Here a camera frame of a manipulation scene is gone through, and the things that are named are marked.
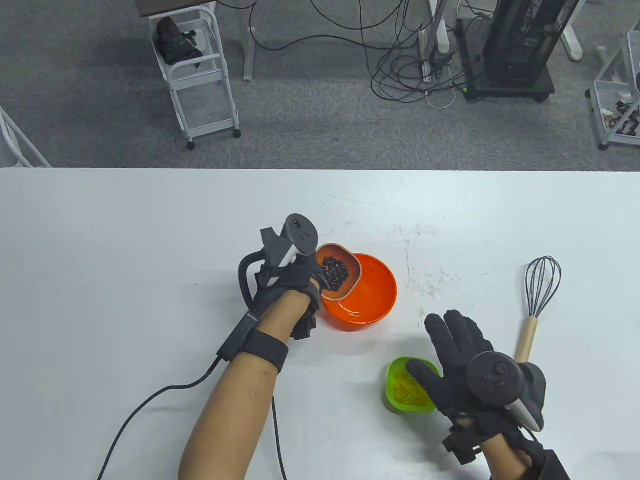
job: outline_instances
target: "gray carpet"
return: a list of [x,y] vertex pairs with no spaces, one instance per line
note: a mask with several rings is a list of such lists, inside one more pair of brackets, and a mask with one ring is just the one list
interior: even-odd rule
[[[384,18],[396,4],[362,3],[365,24]],[[411,24],[417,25],[424,0],[413,3]],[[455,4],[446,15],[450,25]],[[344,24],[358,25],[356,0],[317,5]],[[258,51],[254,82],[244,83],[236,20],[220,6],[243,135],[198,138],[196,150],[188,152],[147,23],[137,17],[133,0],[4,0],[0,104],[55,166],[640,170],[640,150],[597,150],[583,96],[600,67],[595,47],[614,48],[638,16],[637,0],[587,4],[575,25],[585,57],[573,63],[558,44],[549,61],[557,93],[545,104],[467,104],[459,98],[437,111],[425,102],[377,99],[362,48],[333,40]],[[272,47],[316,33],[360,36],[332,26],[300,0],[261,0],[253,23],[258,38]],[[393,39],[390,23],[366,34],[375,45]],[[431,99],[447,104],[451,93]]]

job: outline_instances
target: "whisk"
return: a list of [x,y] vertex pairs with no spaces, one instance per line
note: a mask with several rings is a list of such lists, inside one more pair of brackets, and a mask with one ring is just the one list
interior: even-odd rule
[[529,318],[524,323],[515,360],[518,363],[528,362],[531,355],[533,339],[538,328],[538,317],[556,294],[562,280],[562,268],[553,258],[540,257],[527,267],[525,275],[525,292],[529,306]]

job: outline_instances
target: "computer tower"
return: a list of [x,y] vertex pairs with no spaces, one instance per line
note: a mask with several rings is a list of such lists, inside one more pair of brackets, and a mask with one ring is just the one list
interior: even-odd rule
[[492,19],[458,20],[467,99],[555,93],[547,61],[578,2],[498,0]]

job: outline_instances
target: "person's hand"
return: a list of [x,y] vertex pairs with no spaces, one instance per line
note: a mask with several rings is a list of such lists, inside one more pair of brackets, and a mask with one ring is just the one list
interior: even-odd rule
[[493,351],[491,342],[484,339],[476,322],[457,310],[448,311],[444,321],[439,315],[428,315],[424,326],[442,364],[444,377],[436,375],[419,360],[410,360],[407,371],[452,422],[473,417],[473,412],[483,406],[467,384],[467,365],[476,355]]
[[316,256],[298,255],[294,263],[284,267],[280,278],[271,287],[258,286],[252,310],[261,316],[286,292],[297,291],[308,296],[310,304],[291,334],[296,340],[307,338],[311,330],[316,327],[315,315],[322,305],[321,293],[324,287],[326,287],[326,280],[320,265],[316,262]]

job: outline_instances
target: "bowl of beans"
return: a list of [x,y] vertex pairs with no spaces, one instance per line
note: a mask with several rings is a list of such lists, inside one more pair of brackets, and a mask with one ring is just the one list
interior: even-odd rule
[[328,288],[322,292],[323,298],[327,300],[344,300],[360,282],[360,261],[337,243],[322,245],[316,252],[316,261],[322,267],[328,284]]
[[330,243],[318,249],[316,261],[327,279],[326,311],[347,330],[378,322],[394,308],[396,278],[379,259]]

